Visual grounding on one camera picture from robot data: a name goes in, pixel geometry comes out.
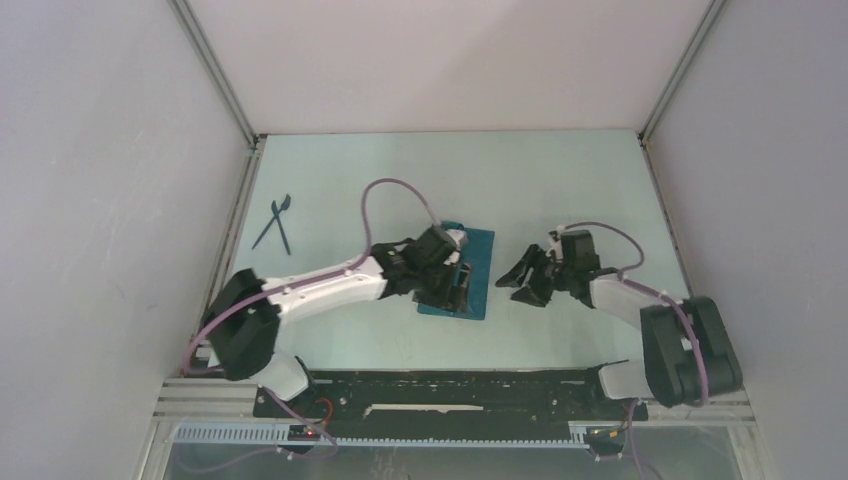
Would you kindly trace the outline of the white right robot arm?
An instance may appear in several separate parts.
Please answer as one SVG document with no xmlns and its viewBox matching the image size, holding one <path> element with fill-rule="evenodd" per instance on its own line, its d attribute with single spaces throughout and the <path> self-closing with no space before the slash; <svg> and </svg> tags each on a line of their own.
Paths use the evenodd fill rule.
<svg viewBox="0 0 848 480">
<path fill-rule="evenodd" d="M 630 277 L 645 261 L 603 266 L 590 232 L 592 222 L 559 226 L 547 246 L 531 244 L 496 281 L 512 300 L 544 308 L 566 292 L 589 309 L 610 314 L 640 333 L 642 356 L 598 367 L 598 379 L 581 392 L 585 411 L 606 418 L 622 399 L 649 399 L 671 408 L 702 406 L 743 387 L 741 365 L 716 302 L 708 296 L 676 298 Z"/>
</svg>

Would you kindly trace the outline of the teal cloth napkin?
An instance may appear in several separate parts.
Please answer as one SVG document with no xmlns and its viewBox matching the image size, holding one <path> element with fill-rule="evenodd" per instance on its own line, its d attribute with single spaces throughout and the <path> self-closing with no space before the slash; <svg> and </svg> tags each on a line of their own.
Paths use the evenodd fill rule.
<svg viewBox="0 0 848 480">
<path fill-rule="evenodd" d="M 461 264 L 470 263 L 473 268 L 469 285 L 470 312 L 455 313 L 450 310 L 450 291 L 447 306 L 437 307 L 416 300 L 417 312 L 422 315 L 483 321 L 486 317 L 495 232 L 466 227 L 455 221 L 444 221 L 442 227 L 445 230 L 458 230 L 466 234 L 466 242 L 460 251 L 459 259 Z"/>
</svg>

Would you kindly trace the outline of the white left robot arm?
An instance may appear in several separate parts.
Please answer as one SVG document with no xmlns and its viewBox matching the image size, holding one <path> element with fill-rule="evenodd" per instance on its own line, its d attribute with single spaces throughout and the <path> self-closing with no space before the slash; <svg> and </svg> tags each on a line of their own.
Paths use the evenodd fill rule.
<svg viewBox="0 0 848 480">
<path fill-rule="evenodd" d="M 288 278 L 237 272 L 207 311 L 204 327 L 229 381 L 250 380 L 277 397 L 292 416 L 316 403 L 304 362 L 284 351 L 286 325 L 348 304 L 411 295 L 425 306 L 465 312 L 472 266 L 462 258 L 463 229 L 432 226 L 418 238 L 377 243 L 362 257 Z"/>
</svg>

